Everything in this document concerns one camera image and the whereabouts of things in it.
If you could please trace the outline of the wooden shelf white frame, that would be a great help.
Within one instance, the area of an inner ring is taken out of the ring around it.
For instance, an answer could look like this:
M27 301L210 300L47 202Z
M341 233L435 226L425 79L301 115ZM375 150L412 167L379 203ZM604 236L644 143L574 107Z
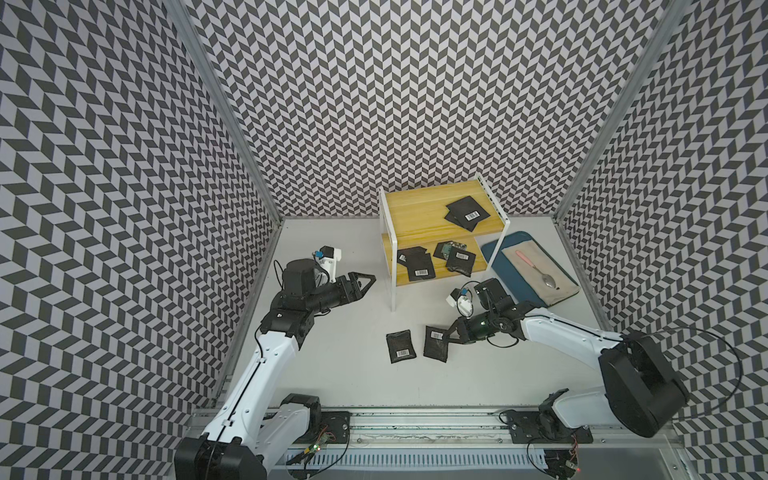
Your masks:
M448 205L467 196L489 213L473 231L445 219ZM472 273L484 279L490 274L500 247L495 246L486 258L479 242L491 238L501 241L509 233L510 218L490 183L480 174L470 181L454 184L390 193L379 189L378 202L382 247L390 276L388 306L392 311L397 309L398 289L411 283L407 269L397 263L398 250L415 246L433 250L439 242L449 240L465 243L468 250L476 254Z

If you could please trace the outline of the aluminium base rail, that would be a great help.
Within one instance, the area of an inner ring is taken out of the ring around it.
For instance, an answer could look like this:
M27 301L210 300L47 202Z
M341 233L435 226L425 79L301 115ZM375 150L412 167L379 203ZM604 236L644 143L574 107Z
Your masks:
M534 412L507 419L500 408L339 407L321 423L328 440L309 461L293 457L311 438L289 446L272 472L279 479L509 478L694 479L675 433L651 439L622 427L585 427L550 440Z

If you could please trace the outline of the pink handled metal spoon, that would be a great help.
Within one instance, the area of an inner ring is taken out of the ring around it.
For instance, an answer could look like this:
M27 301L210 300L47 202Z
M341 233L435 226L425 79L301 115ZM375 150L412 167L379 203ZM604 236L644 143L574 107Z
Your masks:
M515 251L515 254L516 254L516 256L517 256L518 258L520 258L520 259L521 259L521 260L522 260L522 261L523 261L523 262L524 262L524 263L525 263L527 266L529 266L529 267L530 267L530 268L532 268L532 269L533 269L533 270L534 270L536 273L538 273L538 274L539 274L539 276L541 277L541 280L542 280L542 282L543 282L543 283L544 283L544 284L545 284L545 285L546 285L548 288L550 288L550 289L553 289L553 290L557 290L557 289L558 289L558 285L557 285L557 283L555 282L554 278L553 278L551 275L549 275L549 274L546 274L546 273L542 272L542 271L541 271L541 270L540 270L540 269L539 269L539 268L538 268L538 267L537 267L537 266L534 264L534 262L533 262L533 261L532 261L530 258L528 258L528 257L527 257L527 256L526 256L526 255L525 255L525 254L524 254L522 251L520 251L520 250L516 250L516 251Z

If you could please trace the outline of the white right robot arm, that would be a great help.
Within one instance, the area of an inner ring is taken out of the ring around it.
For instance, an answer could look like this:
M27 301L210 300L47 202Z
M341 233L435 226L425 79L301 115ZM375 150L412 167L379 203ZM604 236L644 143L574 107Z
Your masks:
M542 440L564 442L580 430L605 426L651 438L687 405L688 389L650 336L588 328L529 301L516 302L496 278L476 283L473 290L482 313L463 310L450 327L426 336L441 350L440 360L446 360L451 344L468 345L503 334L516 343L557 350L601 375L598 387L550 394L536 414L505 412L503 422L512 431L529 429Z

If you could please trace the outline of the beige cloth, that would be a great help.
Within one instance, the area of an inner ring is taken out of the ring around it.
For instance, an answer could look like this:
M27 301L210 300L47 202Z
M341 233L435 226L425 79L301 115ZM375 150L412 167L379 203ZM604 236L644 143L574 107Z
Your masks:
M576 296L580 286L534 240L502 250L505 258L534 294L534 302L551 307Z

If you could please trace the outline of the green label tea bag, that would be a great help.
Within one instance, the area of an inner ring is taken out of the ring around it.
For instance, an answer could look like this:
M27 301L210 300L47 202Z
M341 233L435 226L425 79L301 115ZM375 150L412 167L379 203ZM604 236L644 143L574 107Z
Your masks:
M469 232L473 232L477 225L479 224L479 221L466 221L466 220L460 220L458 217L453 215L451 212L448 212L444 219L453 225L459 226L463 228L464 230L467 230Z

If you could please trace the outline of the blue tray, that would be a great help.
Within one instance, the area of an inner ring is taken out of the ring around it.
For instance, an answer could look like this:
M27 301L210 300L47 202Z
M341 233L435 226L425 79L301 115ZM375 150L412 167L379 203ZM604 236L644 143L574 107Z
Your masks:
M492 270L518 302L548 308L581 292L570 275L528 232L504 237Z

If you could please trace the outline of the black tea bag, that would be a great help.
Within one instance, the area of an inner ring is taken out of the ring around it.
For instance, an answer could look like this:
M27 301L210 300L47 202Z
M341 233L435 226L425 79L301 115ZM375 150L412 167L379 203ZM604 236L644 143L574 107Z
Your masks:
M410 330L388 333L386 335L386 342L391 364L417 357Z
M421 258L427 253L427 250L421 246L415 246L397 251L396 260L399 265L408 267L413 262L420 262Z
M423 256L418 263L411 263L407 269L410 282L430 280L436 277L434 265L430 255Z
M448 360L449 340L446 331L437 327L427 326L423 355L426 358L446 363Z
M470 277L473 272L476 255L464 249L452 247L446 260L446 269Z
M448 211L458 217L460 220L479 221L490 217L478 201L472 196L465 196L447 205Z

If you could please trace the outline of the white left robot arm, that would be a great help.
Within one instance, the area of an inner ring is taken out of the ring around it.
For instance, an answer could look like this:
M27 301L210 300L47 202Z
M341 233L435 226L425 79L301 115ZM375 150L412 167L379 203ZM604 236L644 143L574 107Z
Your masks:
M316 318L363 299L376 282L372 274L337 275L338 261L336 251L325 247L309 258L274 265L280 290L255 334L256 349L203 432L179 444L176 478L265 479L297 440L320 436L316 396L291 394L273 416L267 411Z

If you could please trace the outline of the green tea bag lower back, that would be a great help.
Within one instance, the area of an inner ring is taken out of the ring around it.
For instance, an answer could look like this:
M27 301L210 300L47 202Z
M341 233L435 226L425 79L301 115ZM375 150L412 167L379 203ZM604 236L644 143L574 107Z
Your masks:
M452 240L438 242L435 246L433 256L435 258L447 261L453 249L466 250L467 245L464 243L460 243Z

